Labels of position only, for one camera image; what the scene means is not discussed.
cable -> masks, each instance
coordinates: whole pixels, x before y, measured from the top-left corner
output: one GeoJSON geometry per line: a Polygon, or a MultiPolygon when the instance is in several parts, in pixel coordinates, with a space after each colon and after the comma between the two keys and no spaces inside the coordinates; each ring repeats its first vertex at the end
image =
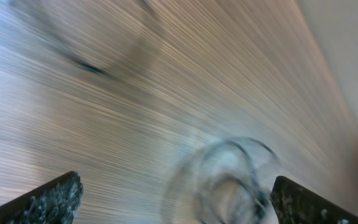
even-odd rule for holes
{"type": "MultiPolygon", "coordinates": [[[[107,69],[99,68],[88,63],[72,49],[71,45],[62,36],[59,35],[58,29],[51,22],[48,14],[45,12],[41,0],[31,0],[27,2],[23,1],[25,0],[8,0],[8,4],[14,9],[16,9],[17,15],[26,24],[30,24],[31,20],[33,20],[33,23],[37,23],[37,25],[39,25],[37,30],[35,30],[38,38],[48,43],[51,48],[53,48],[60,55],[67,58],[69,61],[73,62],[81,69],[98,75],[116,77],[116,74],[112,74],[107,69]],[[21,2],[22,4],[24,4],[25,7],[29,8],[29,11],[24,12],[23,10],[20,10],[17,6],[17,2],[21,2]]],[[[144,9],[144,12],[148,14],[154,21],[158,21],[158,17],[149,1],[138,1],[144,9]]],[[[147,27],[149,25],[150,21],[144,19],[144,26],[147,27]]]]}
{"type": "Polygon", "coordinates": [[[259,184],[257,170],[247,150],[239,142],[248,142],[257,146],[262,146],[270,154],[270,160],[267,162],[270,165],[279,166],[277,155],[263,142],[252,138],[232,138],[202,150],[196,157],[184,163],[179,173],[173,178],[173,182],[168,186],[165,192],[165,197],[161,204],[161,217],[163,223],[172,223],[172,213],[175,209],[175,200],[173,197],[174,191],[183,190],[186,186],[183,185],[186,179],[189,179],[189,173],[196,173],[194,176],[196,182],[196,190],[194,193],[195,205],[193,206],[194,216],[200,223],[260,223],[264,216],[265,210],[269,206],[269,194],[262,189],[259,184]],[[235,174],[221,174],[215,177],[207,177],[205,172],[211,172],[207,167],[208,161],[219,152],[227,149],[235,149],[239,151],[246,165],[245,175],[235,174]],[[218,212],[216,202],[214,201],[214,193],[221,186],[227,183],[233,183],[244,190],[250,198],[251,205],[245,207],[244,201],[237,199],[231,202],[231,206],[227,209],[228,220],[224,220],[222,214],[218,212]]]}

